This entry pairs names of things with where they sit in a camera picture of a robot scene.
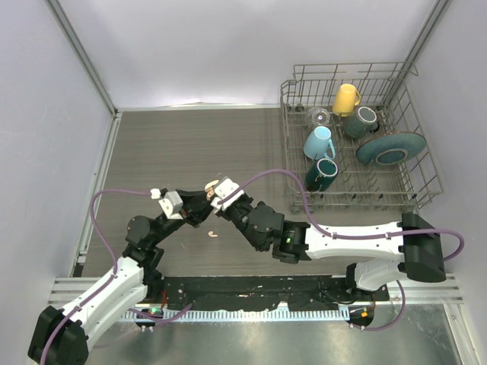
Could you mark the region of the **beige earbud charging case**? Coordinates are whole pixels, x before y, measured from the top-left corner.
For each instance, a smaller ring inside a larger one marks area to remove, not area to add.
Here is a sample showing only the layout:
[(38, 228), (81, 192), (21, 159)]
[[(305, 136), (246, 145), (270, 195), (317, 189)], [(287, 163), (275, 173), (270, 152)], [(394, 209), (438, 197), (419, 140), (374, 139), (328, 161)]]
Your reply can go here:
[(216, 180), (213, 180), (211, 182), (208, 182), (206, 185), (205, 185), (205, 194), (206, 194), (206, 200), (207, 201), (211, 201), (212, 200), (212, 197), (214, 196), (215, 192), (214, 192), (214, 187), (219, 183), (219, 180), (216, 179)]

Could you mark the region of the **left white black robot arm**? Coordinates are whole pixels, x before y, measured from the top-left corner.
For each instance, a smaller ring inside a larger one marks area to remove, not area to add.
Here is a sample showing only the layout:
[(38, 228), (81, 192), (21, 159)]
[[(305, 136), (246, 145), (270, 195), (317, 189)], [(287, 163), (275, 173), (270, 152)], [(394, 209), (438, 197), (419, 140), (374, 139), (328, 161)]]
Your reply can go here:
[(129, 221), (123, 254), (85, 292), (59, 309), (41, 312), (27, 350), (37, 364), (84, 364), (111, 325), (137, 303), (154, 303), (162, 293), (158, 244), (184, 224), (199, 226), (224, 204), (212, 186), (202, 191), (151, 189), (146, 196), (161, 206), (156, 218)]

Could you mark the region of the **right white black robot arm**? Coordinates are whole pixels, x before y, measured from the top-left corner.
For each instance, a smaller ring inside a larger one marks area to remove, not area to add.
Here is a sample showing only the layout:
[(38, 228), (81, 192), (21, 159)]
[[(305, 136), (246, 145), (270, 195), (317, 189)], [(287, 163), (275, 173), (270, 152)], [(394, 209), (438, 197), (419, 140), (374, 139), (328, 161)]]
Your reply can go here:
[(415, 228), (426, 225), (416, 214), (405, 214), (400, 222), (346, 227), (346, 238), (339, 239), (331, 226), (289, 221), (264, 202), (254, 204), (246, 194), (228, 202), (215, 196), (210, 204), (256, 251), (271, 252), (280, 262), (294, 265), (329, 257), (362, 257), (363, 262), (346, 269), (343, 289), (352, 300), (403, 278), (423, 283), (446, 279), (441, 238), (436, 233), (415, 235)]

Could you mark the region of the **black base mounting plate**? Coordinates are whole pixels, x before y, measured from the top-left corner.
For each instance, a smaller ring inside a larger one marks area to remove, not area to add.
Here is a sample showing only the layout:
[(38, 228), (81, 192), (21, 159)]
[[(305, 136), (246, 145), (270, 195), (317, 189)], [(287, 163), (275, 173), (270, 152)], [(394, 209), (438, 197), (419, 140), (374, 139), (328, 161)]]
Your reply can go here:
[(273, 311), (282, 302), (291, 311), (336, 309), (339, 304), (386, 302), (387, 286), (375, 292), (349, 288), (345, 278), (331, 275), (165, 277), (148, 292), (148, 303), (168, 309), (234, 312)]

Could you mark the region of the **dark teal mug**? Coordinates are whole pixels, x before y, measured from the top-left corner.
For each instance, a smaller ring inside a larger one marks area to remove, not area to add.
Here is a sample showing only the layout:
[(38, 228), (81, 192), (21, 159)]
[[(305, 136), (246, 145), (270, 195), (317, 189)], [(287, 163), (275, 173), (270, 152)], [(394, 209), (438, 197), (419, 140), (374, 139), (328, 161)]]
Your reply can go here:
[(324, 192), (338, 176), (337, 164), (328, 158), (316, 160), (305, 176), (305, 188), (309, 192)]

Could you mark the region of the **light blue mug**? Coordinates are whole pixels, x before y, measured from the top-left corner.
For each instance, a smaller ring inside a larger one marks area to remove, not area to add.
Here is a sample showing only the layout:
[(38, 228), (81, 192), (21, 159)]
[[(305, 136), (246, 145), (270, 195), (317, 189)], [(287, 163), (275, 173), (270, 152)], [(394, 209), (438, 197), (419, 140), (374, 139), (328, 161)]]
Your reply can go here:
[(304, 154), (312, 160), (321, 158), (334, 160), (336, 149), (330, 129), (325, 126), (316, 127), (307, 137), (304, 144)]

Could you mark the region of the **clear drinking glass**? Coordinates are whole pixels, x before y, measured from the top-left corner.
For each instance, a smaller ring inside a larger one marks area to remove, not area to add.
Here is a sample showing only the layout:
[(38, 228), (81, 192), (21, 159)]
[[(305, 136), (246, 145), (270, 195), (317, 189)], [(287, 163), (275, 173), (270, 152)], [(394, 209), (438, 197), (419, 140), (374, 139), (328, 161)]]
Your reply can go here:
[(323, 107), (312, 107), (307, 111), (305, 122), (307, 126), (314, 129), (318, 126), (329, 125), (331, 115), (329, 111)]

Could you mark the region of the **grey-green mug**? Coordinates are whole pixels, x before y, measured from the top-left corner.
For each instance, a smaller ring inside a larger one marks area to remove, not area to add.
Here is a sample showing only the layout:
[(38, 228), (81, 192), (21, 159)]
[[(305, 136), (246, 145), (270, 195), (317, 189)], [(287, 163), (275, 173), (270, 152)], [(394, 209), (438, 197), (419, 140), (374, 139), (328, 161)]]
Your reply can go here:
[(359, 139), (378, 132), (380, 123), (375, 111), (368, 106), (361, 106), (345, 118), (343, 129), (350, 138)]

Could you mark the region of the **yellow mug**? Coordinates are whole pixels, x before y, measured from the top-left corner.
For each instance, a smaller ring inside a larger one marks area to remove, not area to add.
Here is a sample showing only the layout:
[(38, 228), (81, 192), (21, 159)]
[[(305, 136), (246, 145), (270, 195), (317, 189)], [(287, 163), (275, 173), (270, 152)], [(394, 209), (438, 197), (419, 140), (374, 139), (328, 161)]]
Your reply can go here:
[(341, 117), (353, 114), (361, 102), (361, 95), (353, 84), (342, 84), (336, 94), (332, 112)]

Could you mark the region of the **teal ceramic plate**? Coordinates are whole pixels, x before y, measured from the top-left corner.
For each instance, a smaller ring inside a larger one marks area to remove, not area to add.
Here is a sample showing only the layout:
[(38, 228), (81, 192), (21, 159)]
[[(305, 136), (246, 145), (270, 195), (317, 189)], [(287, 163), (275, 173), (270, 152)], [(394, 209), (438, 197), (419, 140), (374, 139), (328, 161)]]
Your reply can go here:
[(427, 146), (425, 138), (415, 132), (392, 132), (364, 142), (356, 151), (365, 166), (388, 167), (411, 160)]

